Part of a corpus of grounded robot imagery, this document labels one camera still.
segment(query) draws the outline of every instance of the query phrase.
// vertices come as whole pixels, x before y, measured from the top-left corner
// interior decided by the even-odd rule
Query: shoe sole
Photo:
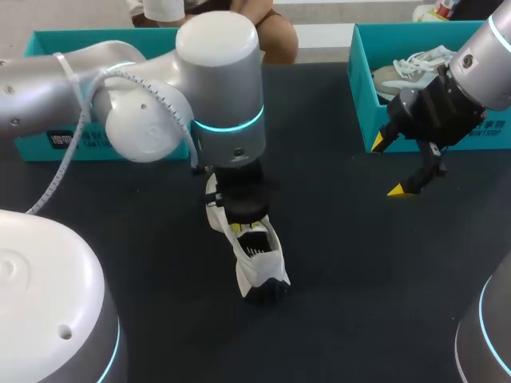
[[[268,279],[259,287],[252,287],[245,296],[245,302],[264,305],[280,301],[287,293],[289,285],[275,278]]]

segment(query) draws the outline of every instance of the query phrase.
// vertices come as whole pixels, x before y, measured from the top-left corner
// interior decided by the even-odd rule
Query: teal box
[[[392,65],[396,59],[427,51],[439,45],[459,50],[482,22],[415,22],[402,24],[359,24],[353,31],[348,78],[362,131],[364,147],[370,152],[378,130],[389,122],[386,106],[380,105],[371,70]],[[511,148],[511,109],[488,111],[488,118],[449,150]],[[399,137],[387,152],[416,152],[414,140]]]
[[[32,35],[25,57],[43,56],[53,53],[68,53],[108,40],[125,41],[136,47],[147,59],[158,57],[176,47],[175,28],[140,28],[126,30],[44,30]],[[25,161],[58,161],[76,126],[55,126],[48,132],[19,138],[16,147]],[[167,160],[188,158],[183,143]],[[73,160],[124,160],[109,143],[101,124],[92,123],[85,130]]]

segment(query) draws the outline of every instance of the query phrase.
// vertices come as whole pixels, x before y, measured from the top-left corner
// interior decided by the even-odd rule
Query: glowing blue ring
[[[497,40],[509,51],[511,52],[511,45],[505,40],[504,36],[501,35],[501,33],[498,31],[497,27],[495,26],[495,24],[493,24],[493,19],[492,17],[490,16],[488,18],[488,24],[489,24],[489,28],[492,30],[493,34],[495,35],[495,37],[497,38]]]
[[[106,376],[109,374],[110,369],[112,368],[113,361],[115,361],[115,357],[117,356],[117,351],[119,350],[119,342],[121,341],[121,324],[119,323],[119,318],[117,318],[117,341],[115,342],[115,348],[113,349],[112,357],[110,358],[110,362],[106,366],[103,375],[99,378],[97,383],[102,383]]]
[[[261,107],[261,110],[259,111],[259,113],[257,113],[257,116],[252,118],[250,121],[247,121],[247,122],[245,122],[244,124],[241,124],[241,125],[233,126],[231,128],[213,128],[212,126],[204,125],[204,124],[202,124],[201,122],[199,122],[197,120],[195,121],[195,123],[197,125],[199,125],[202,129],[206,129],[206,130],[208,130],[210,132],[215,132],[215,133],[238,132],[238,131],[243,130],[245,128],[248,128],[250,125],[254,124],[263,115],[263,111],[264,111],[264,106]]]
[[[485,295],[485,290],[486,290],[486,287],[488,286],[489,279],[488,279],[488,282],[483,287],[482,292],[481,292],[481,297],[479,298],[479,322],[481,322],[482,335],[485,337],[486,344],[488,345],[489,350],[492,352],[492,354],[495,357],[495,359],[497,360],[498,364],[501,365],[501,367],[504,369],[504,371],[507,372],[507,374],[511,376],[511,369],[509,369],[509,367],[507,365],[505,365],[504,361],[501,359],[501,357],[499,357],[497,351],[493,347],[492,342],[489,341],[488,334],[486,333],[485,323],[482,320],[482,297]]]

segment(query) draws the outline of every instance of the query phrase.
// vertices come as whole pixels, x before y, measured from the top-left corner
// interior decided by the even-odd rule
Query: knee
[[[278,39],[282,54],[289,58],[290,63],[294,63],[298,55],[298,35],[295,27],[283,18]]]
[[[264,21],[259,28],[261,49],[273,56],[272,63],[293,64],[298,55],[298,36],[295,27],[280,15]]]

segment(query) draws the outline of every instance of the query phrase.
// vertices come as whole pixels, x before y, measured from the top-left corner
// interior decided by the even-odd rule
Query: robotic arm
[[[291,283],[259,161],[261,59],[248,19],[201,14],[180,28],[175,50],[149,61],[121,41],[0,61],[0,140],[77,124],[28,213],[59,185],[91,111],[131,161],[159,160],[184,141],[194,171],[213,173],[208,221],[233,247],[242,296],[267,301],[285,292]],[[126,381],[124,334],[101,265],[83,239],[48,219],[0,210],[0,338],[0,381]]]
[[[10,61],[0,75],[0,139],[76,124],[81,113],[83,125],[89,120],[86,90],[93,114],[123,157],[159,160],[184,138],[196,172],[207,168],[216,175],[217,193],[207,202],[224,206],[235,223],[267,214],[259,162],[266,145],[259,43],[246,18],[229,12],[193,18],[179,30],[175,50],[149,61],[128,44],[107,41]],[[78,129],[76,144],[80,134]],[[70,147],[53,188],[76,145]]]
[[[391,196],[418,194],[444,176],[441,150],[455,145],[485,118],[485,110],[511,105],[511,1],[506,0],[458,50],[450,66],[425,89],[402,90],[388,105],[390,122],[380,128],[373,152],[384,152],[400,135],[416,140],[423,165]]]

